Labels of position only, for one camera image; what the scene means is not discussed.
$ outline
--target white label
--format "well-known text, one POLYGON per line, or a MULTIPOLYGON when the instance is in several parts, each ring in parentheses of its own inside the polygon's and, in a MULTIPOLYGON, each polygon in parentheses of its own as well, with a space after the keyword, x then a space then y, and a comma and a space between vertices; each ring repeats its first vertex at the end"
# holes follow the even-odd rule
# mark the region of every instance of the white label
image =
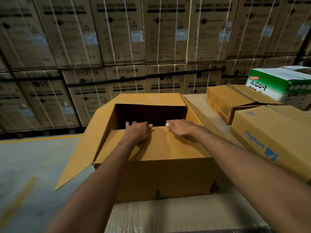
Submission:
POLYGON ((31 35, 33 42, 37 45, 37 46, 49 46, 49 42, 46 39, 46 36, 44 34, 40 34, 40 33, 33 33, 31 35))
POLYGON ((219 34, 218 41, 219 42, 229 42, 231 36, 231 31, 221 31, 219 34))
POLYGON ((98 45, 96 33, 84 33, 83 38, 87 45, 98 45))
POLYGON ((33 113, 32 109, 21 109, 21 113, 27 117, 33 117, 35 114, 33 113))
POLYGON ((176 30, 176 41, 186 41, 188 40, 188 30, 178 29, 176 30))
POLYGON ((72 106, 62 107, 62 113, 63 114, 74 114, 75 110, 72 106))
POLYGON ((265 36, 265 37, 271 37, 271 34, 273 32, 273 26, 268 26, 266 25, 265 27, 263 27, 262 32, 261 32, 261 36, 265 36))
POLYGON ((141 31, 131 31, 132 42, 139 43, 144 41, 144 34, 141 31))
POLYGON ((298 35, 307 35, 310 29, 310 25, 309 24, 304 24, 301 26, 298 35))

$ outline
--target person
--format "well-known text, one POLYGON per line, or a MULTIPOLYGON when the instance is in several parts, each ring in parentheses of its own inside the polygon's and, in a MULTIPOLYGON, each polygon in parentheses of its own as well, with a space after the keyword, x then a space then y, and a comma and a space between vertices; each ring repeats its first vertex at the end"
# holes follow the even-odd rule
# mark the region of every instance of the person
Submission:
MULTIPOLYGON (((186 120, 169 120, 176 136, 203 145, 236 188, 276 232, 311 232, 311 187, 266 160, 186 120)), ((126 123, 120 143, 73 193, 46 232, 104 232, 130 153, 152 124, 126 123)))

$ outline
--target yellow floor line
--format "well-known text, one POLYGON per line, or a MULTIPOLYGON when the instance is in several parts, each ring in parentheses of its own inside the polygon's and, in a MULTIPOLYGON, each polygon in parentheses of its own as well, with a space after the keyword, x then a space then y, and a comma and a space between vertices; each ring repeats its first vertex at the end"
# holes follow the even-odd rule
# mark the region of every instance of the yellow floor line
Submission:
POLYGON ((0 144, 15 143, 15 142, 25 142, 25 141, 43 141, 43 140, 73 138, 73 137, 81 137, 81 136, 82 136, 82 134, 66 135, 66 136, 51 136, 51 137, 42 137, 42 138, 29 138, 29 139, 21 139, 21 140, 4 140, 4 141, 0 141, 0 144))
POLYGON ((34 188, 36 182, 38 181, 37 177, 32 177, 24 187, 24 189, 18 194, 14 201, 7 207, 4 211, 4 214, 0 218, 0 230, 5 227, 18 213, 19 208, 29 196, 30 192, 34 188))

